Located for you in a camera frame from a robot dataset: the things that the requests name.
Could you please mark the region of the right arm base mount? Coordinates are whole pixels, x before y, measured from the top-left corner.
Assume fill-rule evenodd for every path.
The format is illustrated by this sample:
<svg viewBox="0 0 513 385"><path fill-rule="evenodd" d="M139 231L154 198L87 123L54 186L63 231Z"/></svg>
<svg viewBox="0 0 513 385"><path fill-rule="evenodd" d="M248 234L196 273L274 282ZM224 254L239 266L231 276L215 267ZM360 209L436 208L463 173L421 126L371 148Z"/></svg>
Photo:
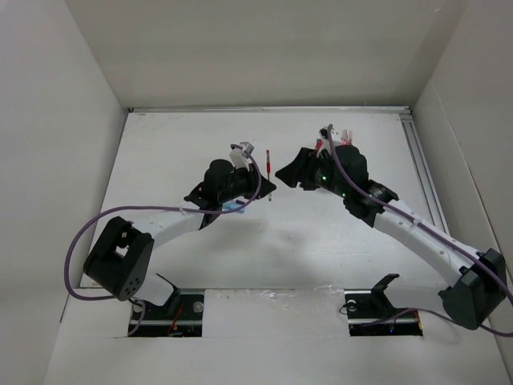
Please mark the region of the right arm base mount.
<svg viewBox="0 0 513 385"><path fill-rule="evenodd" d="M406 309L393 306L386 296L388 285L399 277L387 274L369 289L344 290L338 312L347 317L351 337L423 336L418 312L400 314Z"/></svg>

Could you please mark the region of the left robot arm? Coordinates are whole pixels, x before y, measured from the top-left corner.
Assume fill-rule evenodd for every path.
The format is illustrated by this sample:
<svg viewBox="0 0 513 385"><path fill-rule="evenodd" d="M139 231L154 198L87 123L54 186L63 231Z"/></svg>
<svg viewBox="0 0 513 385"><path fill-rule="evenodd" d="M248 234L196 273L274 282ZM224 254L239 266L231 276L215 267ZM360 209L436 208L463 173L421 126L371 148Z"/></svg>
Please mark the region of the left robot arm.
<svg viewBox="0 0 513 385"><path fill-rule="evenodd" d="M220 216L223 204L241 197L259 200L276 188L259 176L254 164L236 168L227 160L214 160L177 211L155 213L135 222L110 219L83 272L121 302L139 299L161 318L170 318L178 310L180 289L159 274L147 274L152 252L209 226Z"/></svg>

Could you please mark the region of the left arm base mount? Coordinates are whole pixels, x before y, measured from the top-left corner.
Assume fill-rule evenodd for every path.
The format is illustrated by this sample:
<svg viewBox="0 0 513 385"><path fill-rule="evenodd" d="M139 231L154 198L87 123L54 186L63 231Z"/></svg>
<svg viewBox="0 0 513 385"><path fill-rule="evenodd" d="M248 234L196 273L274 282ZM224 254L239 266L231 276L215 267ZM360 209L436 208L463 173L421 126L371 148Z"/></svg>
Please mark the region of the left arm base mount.
<svg viewBox="0 0 513 385"><path fill-rule="evenodd" d="M131 300L132 338L200 338L204 289L181 289L159 274L148 276Z"/></svg>

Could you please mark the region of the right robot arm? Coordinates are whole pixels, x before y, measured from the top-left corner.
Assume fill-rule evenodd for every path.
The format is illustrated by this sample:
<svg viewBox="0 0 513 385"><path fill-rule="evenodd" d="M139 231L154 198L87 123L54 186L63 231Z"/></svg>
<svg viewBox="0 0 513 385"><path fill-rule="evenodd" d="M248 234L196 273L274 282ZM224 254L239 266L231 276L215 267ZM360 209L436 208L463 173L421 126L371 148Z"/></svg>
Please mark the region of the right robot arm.
<svg viewBox="0 0 513 385"><path fill-rule="evenodd" d="M475 330L512 293L507 288L505 259L485 253L440 231L383 184L371 180L366 158L357 148L302 148L296 158L275 174L290 188L323 188L342 198L351 215L412 251L446 281L439 292L442 308L455 323Z"/></svg>

